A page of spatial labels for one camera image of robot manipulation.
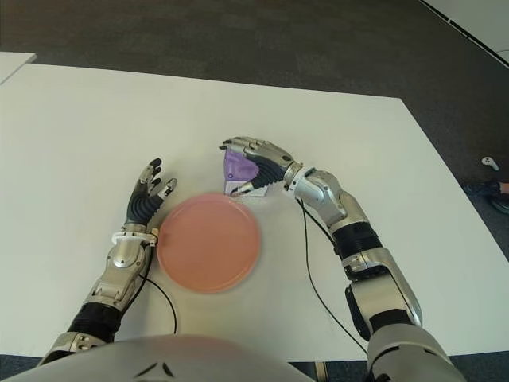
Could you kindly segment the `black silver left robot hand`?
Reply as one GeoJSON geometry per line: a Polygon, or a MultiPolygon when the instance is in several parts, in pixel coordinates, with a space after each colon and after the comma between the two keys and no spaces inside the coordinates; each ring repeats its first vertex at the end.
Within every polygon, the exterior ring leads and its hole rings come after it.
{"type": "Polygon", "coordinates": [[[177,179],[169,179],[160,186],[162,160],[153,159],[141,172],[126,208],[125,224],[140,224],[145,227],[155,216],[168,196],[176,189],[177,179]]]}

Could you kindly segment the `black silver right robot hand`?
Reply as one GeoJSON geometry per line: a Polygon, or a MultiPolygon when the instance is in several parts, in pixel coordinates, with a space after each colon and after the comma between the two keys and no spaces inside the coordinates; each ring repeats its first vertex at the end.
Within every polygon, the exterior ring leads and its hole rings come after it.
{"type": "Polygon", "coordinates": [[[290,153],[265,140],[250,137],[234,137],[220,145],[221,150],[241,154],[258,167],[255,177],[235,187],[231,197],[241,197],[257,189],[280,182],[287,170],[295,163],[290,153]]]}

